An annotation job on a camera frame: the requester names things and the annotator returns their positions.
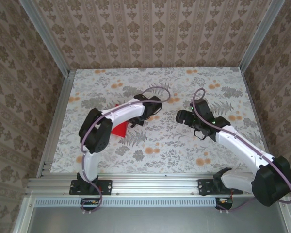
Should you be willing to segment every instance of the red object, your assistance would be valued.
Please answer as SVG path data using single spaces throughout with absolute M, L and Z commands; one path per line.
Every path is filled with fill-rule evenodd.
M 120 137 L 125 137 L 126 136 L 126 131 L 127 131 L 127 127 L 128 127 L 128 122 L 125 121 L 122 124 L 119 124 L 118 126 L 116 126 L 111 133 Z

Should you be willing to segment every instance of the wall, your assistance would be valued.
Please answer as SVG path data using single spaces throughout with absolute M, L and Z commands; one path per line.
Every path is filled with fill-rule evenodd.
M 291 0 L 245 72 L 270 152 L 291 165 Z
M 71 69 L 238 66 L 271 0 L 34 0 Z
M 0 233 L 35 177 L 63 77 L 17 0 L 0 0 Z

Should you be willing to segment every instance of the floral tablecloth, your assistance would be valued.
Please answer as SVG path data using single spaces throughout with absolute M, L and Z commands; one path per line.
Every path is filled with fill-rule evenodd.
M 225 117 L 264 150 L 238 67 L 77 70 L 51 172 L 79 171 L 82 153 L 78 132 L 92 108 L 115 107 L 150 86 L 168 88 L 172 98 L 144 126 L 129 127 L 125 138 L 111 135 L 108 146 L 99 153 L 100 172 L 197 173 L 217 172 L 224 167 L 248 171 L 224 146 L 210 138 L 201 141 L 193 129 L 176 123 L 177 111 L 190 109 L 193 93 L 200 87 L 206 89 L 205 99 L 215 116 Z M 160 89 L 145 95 L 167 97 Z

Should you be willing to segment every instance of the red cloth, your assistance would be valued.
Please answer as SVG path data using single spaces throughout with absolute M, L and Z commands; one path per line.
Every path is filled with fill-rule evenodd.
M 116 126 L 111 133 L 120 137 L 125 137 L 126 136 L 126 131 L 127 131 L 127 127 L 128 127 L 128 122 L 125 121 L 122 124 L 119 124 L 118 126 Z

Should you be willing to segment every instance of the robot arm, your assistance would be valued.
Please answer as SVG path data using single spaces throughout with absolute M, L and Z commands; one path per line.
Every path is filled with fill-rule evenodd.
M 251 173 L 236 172 L 230 168 L 225 168 L 214 175 L 213 182 L 202 183 L 202 185 L 199 183 L 199 186 L 202 186 L 202 188 L 199 189 L 200 194 L 222 194 L 226 189 L 239 189 L 253 193 L 259 202 L 265 206 L 270 206 L 290 192 L 286 182 L 273 167 L 254 150 L 259 151 L 263 157 L 279 168 L 291 183 L 289 162 L 284 157 L 280 156 L 274 158 L 272 155 L 260 150 L 237 133 L 226 119 L 221 116 L 215 118 L 205 100 L 196 100 L 194 104 L 197 112 L 204 120 L 223 130 L 218 130 L 205 124 L 197 117 L 193 110 L 192 112 L 186 110 L 178 111 L 176 122 L 195 129 L 194 134 L 196 131 L 201 131 L 204 135 L 202 140 L 209 136 L 213 141 L 219 142 L 231 150 L 235 155 L 239 156 L 251 171 Z M 224 130 L 233 132 L 237 137 L 226 133 Z
M 128 105 L 129 103 L 145 100 L 152 100 L 156 102 Z M 79 131 L 81 142 L 89 128 L 99 117 L 105 113 L 112 112 L 117 109 L 115 113 L 111 113 L 100 120 L 98 122 L 99 127 L 94 127 L 85 140 L 83 147 L 83 150 L 86 151 L 84 158 L 84 172 L 90 181 L 94 181 L 98 177 L 99 154 L 97 153 L 101 152 L 107 147 L 111 135 L 111 130 L 125 121 L 132 123 L 131 127 L 134 127 L 137 124 L 143 125 L 145 120 L 149 119 L 162 108 L 162 103 L 159 101 L 161 101 L 161 99 L 156 96 L 148 99 L 144 95 L 138 94 L 127 103 L 119 105 L 115 108 L 103 111 L 99 111 L 98 109 L 94 108 L 89 112 Z M 86 179 L 83 175 L 83 172 L 81 171 L 79 174 L 85 181 Z

